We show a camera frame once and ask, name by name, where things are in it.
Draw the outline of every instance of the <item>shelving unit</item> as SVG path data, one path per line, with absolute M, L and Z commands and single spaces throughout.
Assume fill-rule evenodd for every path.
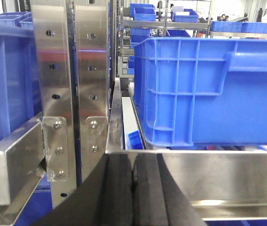
M 133 75 L 127 75 L 123 72 L 127 72 L 126 67 L 123 68 L 123 64 L 126 63 L 126 61 L 123 60 L 123 56 L 130 56 L 134 55 L 134 50 L 129 49 L 124 46 L 124 36 L 123 36 L 123 30 L 124 28 L 150 28 L 150 29 L 161 29 L 164 31 L 164 36 L 166 35 L 167 30 L 193 30 L 193 31 L 202 31 L 206 30 L 207 32 L 210 30 L 210 24 L 211 24 L 211 17 L 212 17 L 212 4 L 213 0 L 183 0 L 183 1 L 196 1 L 197 3 L 200 2 L 209 2 L 210 8 L 209 8 L 209 20 L 208 23 L 179 23 L 179 22 L 168 22 L 167 21 L 167 13 L 165 13 L 165 16 L 162 17 L 163 21 L 134 21 L 134 20 L 124 20 L 124 11 L 128 11 L 127 9 L 123 9 L 123 1 L 120 1 L 120 49 L 119 49 L 119 71 L 122 73 L 120 74 L 120 77 L 122 78 L 132 78 Z M 168 12 L 168 5 L 169 0 L 166 0 L 165 4 L 165 12 Z

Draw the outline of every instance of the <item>reflective metal surface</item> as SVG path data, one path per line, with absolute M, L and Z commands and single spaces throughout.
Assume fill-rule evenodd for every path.
M 87 136 L 89 134 L 87 123 L 90 122 L 87 118 L 108 117 L 110 7 L 110 1 L 106 0 L 74 0 L 83 180 L 87 178 L 93 169 L 92 166 L 95 166 L 100 159 L 95 158 L 95 153 L 91 152 L 91 146 L 86 143 L 91 139 Z M 100 153 L 105 151 L 105 148 L 101 149 L 106 144 L 106 133 L 104 135 L 93 144 L 99 148 Z
M 67 181 L 70 172 L 66 119 L 43 117 L 43 135 L 48 181 Z
M 267 39 L 267 34 L 237 33 L 237 32 L 210 32 L 211 38 L 214 36 L 241 37 L 241 38 L 262 38 Z
M 136 20 L 123 20 L 123 27 L 137 27 L 137 28 L 153 28 L 163 29 L 165 26 L 164 21 L 136 21 Z M 208 24 L 205 23 L 179 23 L 167 22 L 168 30 L 205 30 Z
M 124 149 L 124 128 L 122 115 L 121 84 L 120 78 L 116 78 L 106 142 L 107 151 Z
M 0 205 L 9 205 L 15 199 L 44 156 L 37 117 L 0 141 Z
M 33 174 L 27 177 L 28 182 L 22 187 L 12 203 L 0 207 L 0 226 L 14 225 L 44 174 L 43 168 L 34 170 Z
M 70 176 L 51 182 L 53 206 L 65 200 L 77 187 L 74 145 L 74 111 L 76 103 L 73 59 L 73 15 L 71 0 L 32 0 L 34 34 L 39 59 L 40 85 L 44 116 L 66 119 Z
M 45 174 L 40 115 L 0 141 L 0 225 L 18 218 Z
M 131 160 L 145 152 L 162 153 L 176 185 L 203 220 L 267 219 L 267 152 L 126 151 Z

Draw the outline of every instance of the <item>slotted hole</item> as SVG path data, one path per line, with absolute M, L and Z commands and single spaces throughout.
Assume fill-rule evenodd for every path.
M 87 38 L 88 39 L 95 39 L 96 35 L 94 33 L 89 33 L 89 34 L 87 34 Z
M 50 64 L 49 67 L 50 67 L 52 70 L 57 70 L 57 69 L 58 69 L 58 65 L 55 65 L 55 64 Z
M 55 35 L 55 31 L 47 30 L 46 31 L 46 35 L 49 36 L 49 37 L 54 36 Z
M 97 96 L 96 95 L 91 95 L 90 96 L 90 100 L 97 100 Z
M 58 94 L 53 94 L 53 95 L 52 95 L 52 98 L 53 98 L 54 100 L 58 100 L 58 99 L 60 99 L 60 95 L 58 95 Z

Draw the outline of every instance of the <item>metal shelf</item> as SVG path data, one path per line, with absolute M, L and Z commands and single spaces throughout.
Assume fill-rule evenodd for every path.
M 136 21 L 136 20 L 123 20 L 123 27 L 128 28 L 152 28 L 163 29 L 165 23 L 162 21 Z M 168 30 L 205 30 L 208 28 L 206 23 L 179 23 L 167 22 Z
M 267 39 L 267 34 L 257 33 L 237 33 L 237 32 L 210 32 L 211 38 L 214 36 L 241 37 L 241 38 L 262 38 Z

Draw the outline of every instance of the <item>blue storage bin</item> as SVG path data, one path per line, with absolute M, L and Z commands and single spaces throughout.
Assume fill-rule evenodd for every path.
M 179 12 L 174 12 L 173 13 L 173 21 L 174 22 L 184 22 L 184 23 L 197 23 L 198 21 L 198 14 L 192 10 L 192 9 L 184 9 L 184 12 L 189 12 L 189 16 L 183 16 L 183 15 L 178 15 Z
M 31 12 L 1 13 L 0 16 L 21 16 L 23 19 L 31 17 Z
M 243 23 L 241 32 L 267 34 L 267 24 L 260 22 Z
M 14 15 L 8 15 L 8 16 L 0 16 L 0 24 L 5 24 L 8 26 L 13 27 L 20 27 L 20 21 L 22 20 L 22 16 L 14 16 Z
M 127 74 L 134 74 L 134 61 L 128 61 Z
M 151 4 L 136 4 L 136 3 L 130 3 L 129 4 L 129 16 L 133 17 L 134 16 L 134 8 L 154 8 L 154 5 Z
M 212 21 L 212 32 L 241 32 L 243 22 Z
M 185 30 L 167 30 L 167 37 L 186 37 L 190 35 Z
M 128 149 L 133 149 L 133 150 L 142 150 L 143 149 L 140 133 L 138 130 L 136 130 L 135 132 L 129 133 L 127 135 L 127 138 L 129 141 L 128 145 L 127 145 Z
M 134 8 L 133 19 L 141 21 L 155 21 L 156 12 L 154 11 L 154 8 Z
M 134 61 L 134 56 L 129 56 L 128 61 Z
M 131 28 L 130 35 L 144 35 L 150 36 L 150 29 Z
M 267 144 L 267 40 L 148 38 L 134 52 L 148 142 Z
M 245 220 L 207 221 L 206 223 L 208 226 L 250 226 Z
M 41 108 L 34 48 L 32 31 L 0 24 L 0 141 Z
M 147 39 L 148 36 L 143 35 L 131 35 L 130 36 L 130 48 L 134 48 L 136 45 Z
M 33 21 L 32 17 L 26 18 L 20 22 L 21 27 L 24 29 L 33 30 Z

